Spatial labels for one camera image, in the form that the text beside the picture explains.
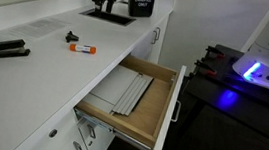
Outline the orange capped glue stick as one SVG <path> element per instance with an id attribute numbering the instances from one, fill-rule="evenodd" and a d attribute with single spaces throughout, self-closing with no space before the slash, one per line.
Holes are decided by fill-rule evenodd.
<path id="1" fill-rule="evenodd" d="M 70 44 L 69 45 L 70 50 L 73 52 L 83 52 L 83 53 L 88 53 L 94 55 L 97 53 L 97 49 L 93 46 L 84 46 L 84 45 L 74 45 Z"/>

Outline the black landfill bin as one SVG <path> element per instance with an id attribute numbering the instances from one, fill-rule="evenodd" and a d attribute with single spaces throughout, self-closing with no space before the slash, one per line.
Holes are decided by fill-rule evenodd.
<path id="1" fill-rule="evenodd" d="M 128 12 L 133 17 L 150 17 L 155 0 L 128 0 Z"/>

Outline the open wooden drawer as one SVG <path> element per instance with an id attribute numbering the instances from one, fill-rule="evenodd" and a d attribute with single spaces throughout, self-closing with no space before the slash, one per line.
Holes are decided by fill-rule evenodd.
<path id="1" fill-rule="evenodd" d="M 78 103 L 75 111 L 139 150 L 163 150 L 186 67 L 178 72 L 131 55 L 119 65 L 153 78 L 133 111 L 110 114 L 87 102 Z"/>

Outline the small black binder clip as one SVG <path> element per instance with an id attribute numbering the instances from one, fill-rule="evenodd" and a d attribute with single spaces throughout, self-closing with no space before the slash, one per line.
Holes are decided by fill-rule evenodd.
<path id="1" fill-rule="evenodd" d="M 73 34 L 72 31 L 66 34 L 65 39 L 68 43 L 70 43 L 71 41 L 74 41 L 74 42 L 79 41 L 79 38 L 75 34 Z"/>

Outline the printed white paper sheet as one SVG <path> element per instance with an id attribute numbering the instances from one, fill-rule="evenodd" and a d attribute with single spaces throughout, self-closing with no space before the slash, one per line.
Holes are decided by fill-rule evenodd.
<path id="1" fill-rule="evenodd" d="M 20 27 L 15 27 L 10 30 L 10 33 L 37 40 L 54 31 L 66 28 L 68 24 L 69 23 L 66 21 L 57 20 L 56 18 L 42 19 Z"/>

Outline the grey hanging file folders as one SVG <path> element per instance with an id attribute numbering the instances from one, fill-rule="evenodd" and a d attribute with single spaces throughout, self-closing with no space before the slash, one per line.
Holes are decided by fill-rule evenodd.
<path id="1" fill-rule="evenodd" d="M 154 78 L 117 65 L 83 101 L 112 115 L 129 115 Z"/>

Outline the black stapler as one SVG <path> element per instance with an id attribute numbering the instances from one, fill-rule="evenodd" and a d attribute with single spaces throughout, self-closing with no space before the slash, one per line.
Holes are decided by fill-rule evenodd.
<path id="1" fill-rule="evenodd" d="M 0 58 L 27 57 L 31 50 L 26 49 L 24 45 L 23 39 L 0 42 Z"/>

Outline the left red black clamp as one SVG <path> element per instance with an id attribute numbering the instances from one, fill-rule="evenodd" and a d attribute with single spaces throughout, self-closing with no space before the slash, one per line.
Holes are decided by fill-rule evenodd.
<path id="1" fill-rule="evenodd" d="M 202 68 L 206 75 L 211 75 L 214 76 L 215 74 L 217 74 L 217 71 L 214 70 L 212 67 L 208 66 L 206 63 L 203 63 L 202 61 L 195 61 L 194 64 L 199 67 Z"/>

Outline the red black clamp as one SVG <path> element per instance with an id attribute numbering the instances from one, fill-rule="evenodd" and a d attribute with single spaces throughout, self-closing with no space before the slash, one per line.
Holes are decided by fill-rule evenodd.
<path id="1" fill-rule="evenodd" d="M 217 58 L 224 58 L 225 54 L 218 50 L 216 47 L 208 46 L 206 51 L 209 53 L 214 53 L 217 55 Z"/>
<path id="2" fill-rule="evenodd" d="M 214 70 L 212 67 L 208 66 L 206 63 L 203 63 L 202 61 L 195 61 L 194 64 L 199 67 L 202 68 L 206 75 L 211 75 L 214 76 L 215 74 L 217 74 L 217 71 Z"/>

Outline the right red black clamp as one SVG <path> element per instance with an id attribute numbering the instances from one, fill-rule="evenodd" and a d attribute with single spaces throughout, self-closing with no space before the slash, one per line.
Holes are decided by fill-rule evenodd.
<path id="1" fill-rule="evenodd" d="M 208 46 L 206 51 L 209 53 L 214 53 L 217 55 L 217 58 L 224 58 L 225 54 L 218 50 L 216 47 Z"/>

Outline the black robot table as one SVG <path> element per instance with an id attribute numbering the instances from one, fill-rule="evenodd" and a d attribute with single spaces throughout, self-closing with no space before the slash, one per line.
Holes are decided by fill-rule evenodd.
<path id="1" fill-rule="evenodd" d="M 197 76 L 180 100 L 169 150 L 269 150 L 268 108 Z"/>

